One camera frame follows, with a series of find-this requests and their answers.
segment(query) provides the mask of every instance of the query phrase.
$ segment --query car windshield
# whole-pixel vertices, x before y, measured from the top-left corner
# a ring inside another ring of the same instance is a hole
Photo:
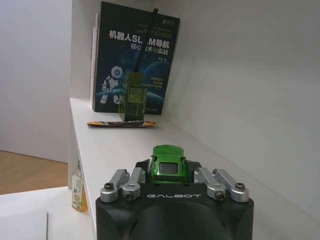
[[[177,174],[178,164],[174,162],[161,162],[159,165],[159,172],[161,174]]]

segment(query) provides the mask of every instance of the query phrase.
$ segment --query bottle label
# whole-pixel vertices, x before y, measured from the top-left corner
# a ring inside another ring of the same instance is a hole
[[[72,206],[75,209],[81,209],[82,204],[82,179],[78,176],[72,176]]]

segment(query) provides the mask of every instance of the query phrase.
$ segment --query book cover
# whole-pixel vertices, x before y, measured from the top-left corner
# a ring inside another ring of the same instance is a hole
[[[102,2],[92,108],[117,113],[126,73],[133,72],[144,51],[139,73],[147,87],[146,114],[160,115],[174,56],[180,19],[157,14],[149,39],[152,12]],[[142,44],[147,41],[145,49]]]

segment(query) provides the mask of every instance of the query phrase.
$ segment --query green glass bottle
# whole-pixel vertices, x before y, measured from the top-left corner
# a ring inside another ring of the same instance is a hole
[[[119,114],[123,121],[141,121],[145,117],[147,87],[142,84],[144,75],[128,72],[120,94]]]

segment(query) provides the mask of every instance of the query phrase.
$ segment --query black straw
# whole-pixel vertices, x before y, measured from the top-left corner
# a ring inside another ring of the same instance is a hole
[[[136,63],[135,63],[135,66],[134,66],[133,72],[135,72],[135,73],[138,73],[138,72],[139,72],[140,64],[141,64],[142,59],[143,59],[144,54],[145,54],[145,48],[146,48],[146,46],[147,46],[147,41],[149,40],[150,35],[151,35],[152,28],[154,27],[157,13],[158,13],[158,9],[157,9],[157,8],[154,8],[154,9],[153,9],[153,12],[152,12],[151,24],[149,25],[149,27],[148,27],[148,29],[147,29],[147,31],[146,31],[145,39],[144,39],[144,41],[143,41],[141,50],[140,50],[140,52],[139,52],[138,59],[137,59],[137,61],[136,61]]]

